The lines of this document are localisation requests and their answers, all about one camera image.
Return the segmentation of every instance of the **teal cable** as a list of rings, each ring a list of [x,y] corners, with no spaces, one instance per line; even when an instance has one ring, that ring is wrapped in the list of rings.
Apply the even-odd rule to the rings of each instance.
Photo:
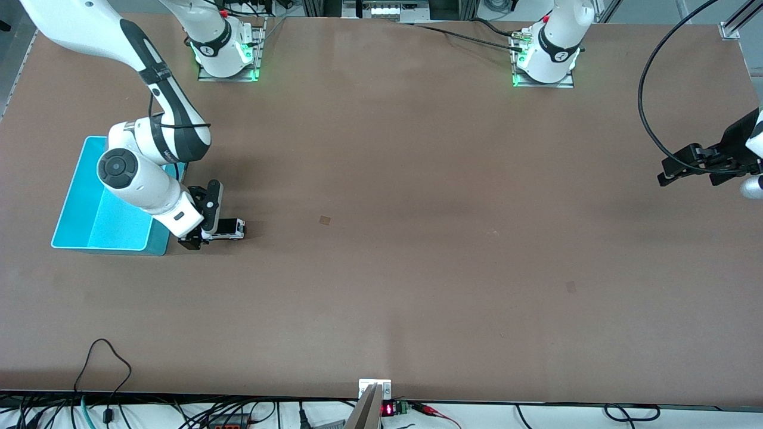
[[[85,421],[87,422],[90,429],[95,429],[95,425],[93,424],[93,420],[90,420],[90,414],[88,414],[88,408],[85,406],[85,396],[82,396],[82,399],[79,400],[79,407],[82,408],[82,415],[85,416]]]

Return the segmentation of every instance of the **brown tabletop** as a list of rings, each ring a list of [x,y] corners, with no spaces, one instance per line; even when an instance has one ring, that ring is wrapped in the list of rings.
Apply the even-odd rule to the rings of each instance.
[[[213,124],[185,182],[221,180],[250,236],[51,249],[82,140],[148,93],[40,35],[0,123],[0,387],[70,389],[107,337],[134,391],[349,397],[380,377],[416,398],[763,405],[763,205],[738,180],[661,189],[636,112],[667,27],[594,25],[570,90],[512,88],[502,50],[322,18],[268,39],[260,82],[201,83],[171,16],[131,18]],[[645,104],[676,150],[757,102],[739,45],[691,26]],[[92,364],[84,389],[124,376],[105,348]]]

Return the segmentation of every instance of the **table surface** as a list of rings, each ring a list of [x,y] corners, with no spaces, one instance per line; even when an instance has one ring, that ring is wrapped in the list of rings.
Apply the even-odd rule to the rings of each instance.
[[[763,404],[763,206],[737,182],[661,189],[636,112],[667,27],[594,25],[574,89],[520,89],[505,51],[322,18],[268,39],[260,82],[196,82],[171,16],[130,18],[213,124],[186,183],[221,180],[249,238],[51,249],[82,140],[148,97],[40,35],[0,123],[2,388],[70,389],[106,337],[134,391],[352,397],[379,377],[415,398]],[[757,101],[739,45],[691,26],[645,105],[676,150]],[[98,348],[82,388],[122,377]]]

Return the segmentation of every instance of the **turquoise container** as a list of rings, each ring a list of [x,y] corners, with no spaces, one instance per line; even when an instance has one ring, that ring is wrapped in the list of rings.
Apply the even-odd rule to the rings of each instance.
[[[105,148],[106,137],[85,139],[50,246],[85,253],[162,256],[169,230],[114,196],[98,180],[96,166]],[[185,167],[178,164],[181,179]],[[174,166],[163,168],[175,176]]]

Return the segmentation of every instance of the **gray floor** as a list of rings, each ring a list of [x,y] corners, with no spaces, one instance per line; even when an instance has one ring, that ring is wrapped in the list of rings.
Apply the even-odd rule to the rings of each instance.
[[[630,24],[674,24],[704,0],[625,0],[613,16],[612,22]],[[728,18],[744,0],[721,0],[703,11],[692,22],[716,24]],[[166,13],[167,9],[157,0],[111,0],[119,12]],[[552,0],[520,0],[517,11],[503,16],[501,20],[524,21],[527,17],[540,16],[548,11]],[[499,18],[501,14],[480,7],[478,15],[486,19]],[[0,32],[0,100],[8,99],[13,82],[24,59],[34,33],[34,26],[18,0],[0,2],[0,19],[8,22],[13,30]],[[753,18],[741,31],[742,51],[745,54],[752,83],[763,100],[763,14]],[[0,111],[5,103],[0,102]]]

